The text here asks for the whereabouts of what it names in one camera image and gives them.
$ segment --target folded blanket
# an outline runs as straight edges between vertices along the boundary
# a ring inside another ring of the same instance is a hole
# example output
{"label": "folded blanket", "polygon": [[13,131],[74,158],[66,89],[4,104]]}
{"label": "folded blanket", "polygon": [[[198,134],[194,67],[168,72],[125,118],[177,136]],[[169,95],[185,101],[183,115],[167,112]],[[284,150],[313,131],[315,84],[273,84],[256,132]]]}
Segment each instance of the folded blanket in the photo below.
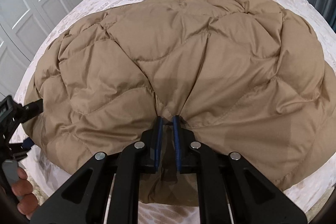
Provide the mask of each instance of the folded blanket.
{"label": "folded blanket", "polygon": [[[144,0],[90,14],[45,51],[24,124],[51,162],[74,173],[120,152],[156,115],[181,115],[196,139],[240,152],[281,190],[336,151],[336,78],[311,26],[272,0]],[[171,132],[144,202],[197,205],[176,175]]]}

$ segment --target finger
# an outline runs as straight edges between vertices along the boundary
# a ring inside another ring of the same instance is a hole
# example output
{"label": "finger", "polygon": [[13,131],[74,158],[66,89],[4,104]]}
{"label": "finger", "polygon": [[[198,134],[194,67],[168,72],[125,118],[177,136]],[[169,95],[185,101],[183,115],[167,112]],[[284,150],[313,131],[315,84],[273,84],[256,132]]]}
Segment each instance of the finger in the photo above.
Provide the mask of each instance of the finger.
{"label": "finger", "polygon": [[31,217],[33,216],[33,213],[40,207],[40,205],[37,205],[36,209],[34,209],[31,213],[29,213],[28,215],[26,215],[26,218],[28,218],[29,220],[31,219]]}
{"label": "finger", "polygon": [[31,214],[37,208],[38,202],[34,194],[25,195],[17,205],[17,209],[23,215]]}
{"label": "finger", "polygon": [[17,168],[17,174],[19,175],[19,178],[20,179],[27,179],[28,178],[28,175],[27,173],[25,172],[25,170],[21,167],[18,167]]}
{"label": "finger", "polygon": [[19,179],[12,184],[12,191],[16,196],[24,196],[32,193],[33,186],[28,180]]}

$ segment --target triangular cutout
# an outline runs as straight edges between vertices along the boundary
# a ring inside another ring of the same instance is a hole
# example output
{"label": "triangular cutout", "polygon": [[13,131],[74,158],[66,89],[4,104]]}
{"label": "triangular cutout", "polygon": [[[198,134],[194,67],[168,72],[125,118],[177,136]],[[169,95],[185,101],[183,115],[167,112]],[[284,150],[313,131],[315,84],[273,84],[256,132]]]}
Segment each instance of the triangular cutout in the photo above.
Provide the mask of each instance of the triangular cutout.
{"label": "triangular cutout", "polygon": [[70,186],[62,193],[62,198],[69,200],[75,204],[79,204],[85,193],[87,184],[90,181],[92,169],[88,169],[83,175],[74,180]]}
{"label": "triangular cutout", "polygon": [[255,203],[262,204],[275,195],[268,190],[249,170],[244,170],[245,178],[250,186]]}

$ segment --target white bed sheet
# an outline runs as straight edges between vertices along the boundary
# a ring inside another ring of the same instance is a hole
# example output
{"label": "white bed sheet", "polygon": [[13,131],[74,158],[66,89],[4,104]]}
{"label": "white bed sheet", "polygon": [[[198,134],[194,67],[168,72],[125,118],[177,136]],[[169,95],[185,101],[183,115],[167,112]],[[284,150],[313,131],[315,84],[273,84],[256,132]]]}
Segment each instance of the white bed sheet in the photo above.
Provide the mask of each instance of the white bed sheet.
{"label": "white bed sheet", "polygon": [[[43,42],[35,55],[32,63],[28,67],[20,87],[15,95],[17,102],[23,103],[26,88],[35,71],[36,64],[43,55],[46,47],[57,38],[63,31],[67,30],[73,23],[85,15],[102,11],[108,8],[140,2],[142,0],[84,0],[74,8],[51,32]],[[317,33],[322,45],[325,60],[336,71],[336,34],[327,24],[325,19],[306,0],[274,0],[283,7],[292,10],[296,14],[306,19]],[[12,141],[19,142],[26,138],[20,126],[12,138]],[[27,159],[23,161],[34,180],[40,185],[42,190],[51,195],[70,176],[65,171],[52,164],[40,148],[34,147]],[[323,195],[323,193],[336,183],[336,154],[328,160],[319,170],[307,177],[300,183],[285,191],[304,212],[307,212]],[[167,210],[168,218],[163,214]],[[139,207],[140,223],[199,223],[198,208],[179,208],[165,206],[161,204],[141,204]]]}

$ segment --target silver screw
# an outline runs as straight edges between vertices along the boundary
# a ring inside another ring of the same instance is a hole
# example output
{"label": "silver screw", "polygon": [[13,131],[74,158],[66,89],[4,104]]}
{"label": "silver screw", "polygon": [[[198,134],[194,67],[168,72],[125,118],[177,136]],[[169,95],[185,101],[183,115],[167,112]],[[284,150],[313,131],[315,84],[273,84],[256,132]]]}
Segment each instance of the silver screw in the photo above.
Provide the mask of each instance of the silver screw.
{"label": "silver screw", "polygon": [[97,154],[95,154],[94,157],[96,158],[96,160],[102,160],[103,158],[105,158],[105,154],[103,152],[98,152]]}
{"label": "silver screw", "polygon": [[201,143],[199,143],[199,142],[192,142],[192,143],[190,144],[190,146],[191,146],[192,148],[194,148],[194,149],[198,149],[198,148],[201,147]]}
{"label": "silver screw", "polygon": [[232,152],[230,154],[230,158],[233,160],[239,160],[240,159],[240,154],[238,152]]}
{"label": "silver screw", "polygon": [[137,149],[144,148],[145,144],[143,142],[136,142],[134,144],[134,147],[137,148]]}

